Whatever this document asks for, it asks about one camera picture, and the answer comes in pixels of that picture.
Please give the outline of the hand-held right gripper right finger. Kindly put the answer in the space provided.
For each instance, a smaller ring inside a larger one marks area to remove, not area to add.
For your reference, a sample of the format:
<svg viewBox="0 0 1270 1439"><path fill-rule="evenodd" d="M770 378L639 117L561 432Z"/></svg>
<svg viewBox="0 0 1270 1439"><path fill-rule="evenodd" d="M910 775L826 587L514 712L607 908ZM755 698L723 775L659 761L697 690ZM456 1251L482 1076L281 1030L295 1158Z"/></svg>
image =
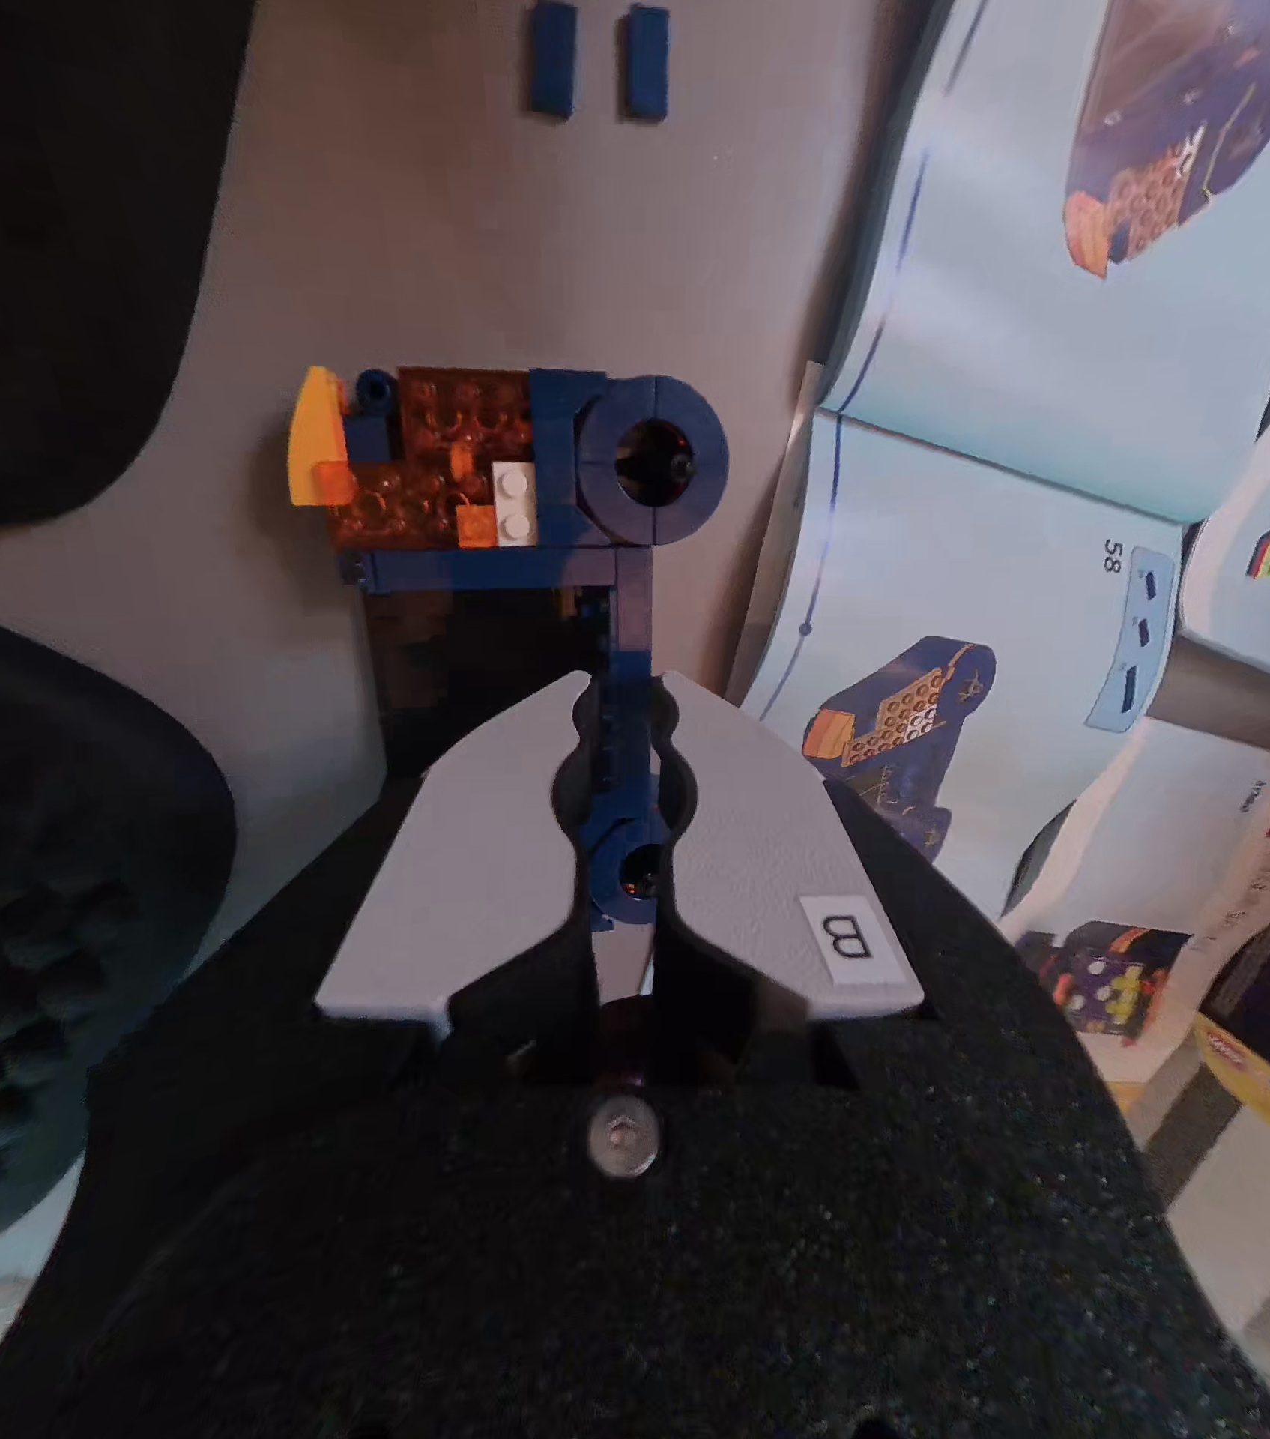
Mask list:
<svg viewBox="0 0 1270 1439"><path fill-rule="evenodd" d="M764 1032L915 1014L923 986L819 775L679 673L653 690L653 742L668 831L653 1001L673 1061L744 1061Z"/></svg>

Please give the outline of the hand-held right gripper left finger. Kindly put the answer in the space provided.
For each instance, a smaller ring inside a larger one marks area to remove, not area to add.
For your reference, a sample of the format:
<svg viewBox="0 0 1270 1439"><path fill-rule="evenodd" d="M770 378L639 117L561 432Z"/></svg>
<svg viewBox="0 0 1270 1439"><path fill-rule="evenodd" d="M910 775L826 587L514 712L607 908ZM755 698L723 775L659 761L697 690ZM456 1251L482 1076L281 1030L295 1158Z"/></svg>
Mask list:
<svg viewBox="0 0 1270 1439"><path fill-rule="evenodd" d="M429 762L318 981L318 1014L412 1021L504 1055L593 1027L581 828L598 718L593 673L568 673Z"/></svg>

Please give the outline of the blue orange brick model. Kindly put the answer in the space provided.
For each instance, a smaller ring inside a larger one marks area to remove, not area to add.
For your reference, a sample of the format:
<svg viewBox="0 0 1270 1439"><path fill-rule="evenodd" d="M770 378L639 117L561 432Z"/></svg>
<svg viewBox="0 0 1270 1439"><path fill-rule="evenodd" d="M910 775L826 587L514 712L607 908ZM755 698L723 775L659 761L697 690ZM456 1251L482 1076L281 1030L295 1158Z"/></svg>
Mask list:
<svg viewBox="0 0 1270 1439"><path fill-rule="evenodd" d="M347 388L309 367L295 392L289 503L323 511L368 599L529 587L596 627L593 933L655 920L653 556L725 484L725 428L677 378L402 367Z"/></svg>

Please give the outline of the dark blue tile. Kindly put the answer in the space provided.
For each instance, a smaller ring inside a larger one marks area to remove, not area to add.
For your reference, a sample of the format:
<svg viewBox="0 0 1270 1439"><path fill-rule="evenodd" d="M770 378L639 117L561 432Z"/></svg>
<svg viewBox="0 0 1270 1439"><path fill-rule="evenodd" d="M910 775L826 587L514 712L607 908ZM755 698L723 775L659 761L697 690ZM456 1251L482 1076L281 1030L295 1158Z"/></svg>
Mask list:
<svg viewBox="0 0 1270 1439"><path fill-rule="evenodd" d="M659 124L668 117L673 14L633 5L623 19L623 116Z"/></svg>
<svg viewBox="0 0 1270 1439"><path fill-rule="evenodd" d="M578 6L539 0L529 18L529 107L540 117L576 116Z"/></svg>

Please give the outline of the black bumpy cushion pad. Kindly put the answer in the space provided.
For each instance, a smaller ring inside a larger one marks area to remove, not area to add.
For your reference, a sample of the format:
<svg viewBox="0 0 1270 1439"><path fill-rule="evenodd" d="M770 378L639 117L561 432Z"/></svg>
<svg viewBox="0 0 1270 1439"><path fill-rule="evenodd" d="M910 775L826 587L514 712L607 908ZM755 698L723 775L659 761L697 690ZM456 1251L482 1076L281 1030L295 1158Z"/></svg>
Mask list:
<svg viewBox="0 0 1270 1439"><path fill-rule="evenodd" d="M88 1074L179 986L237 857L209 750L0 627L0 1233L88 1144Z"/></svg>

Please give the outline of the instruction booklet arcade machine cover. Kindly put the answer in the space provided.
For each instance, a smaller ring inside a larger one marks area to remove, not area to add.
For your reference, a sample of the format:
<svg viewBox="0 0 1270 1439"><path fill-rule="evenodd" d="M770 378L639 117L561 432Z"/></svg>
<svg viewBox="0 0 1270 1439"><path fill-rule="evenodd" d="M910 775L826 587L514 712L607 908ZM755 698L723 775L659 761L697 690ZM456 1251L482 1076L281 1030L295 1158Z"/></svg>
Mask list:
<svg viewBox="0 0 1270 1439"><path fill-rule="evenodd" d="M1131 1102L1270 928L1270 750L1139 718L1028 857L998 928Z"/></svg>

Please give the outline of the open instruction booklet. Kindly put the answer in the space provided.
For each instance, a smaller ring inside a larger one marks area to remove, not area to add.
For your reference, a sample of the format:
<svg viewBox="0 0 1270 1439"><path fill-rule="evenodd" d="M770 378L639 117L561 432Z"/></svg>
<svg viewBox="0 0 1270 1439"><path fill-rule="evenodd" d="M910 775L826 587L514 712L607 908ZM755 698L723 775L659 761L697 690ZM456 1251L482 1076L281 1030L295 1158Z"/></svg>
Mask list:
<svg viewBox="0 0 1270 1439"><path fill-rule="evenodd" d="M937 5L734 693L998 917L1270 428L1270 5Z"/></svg>

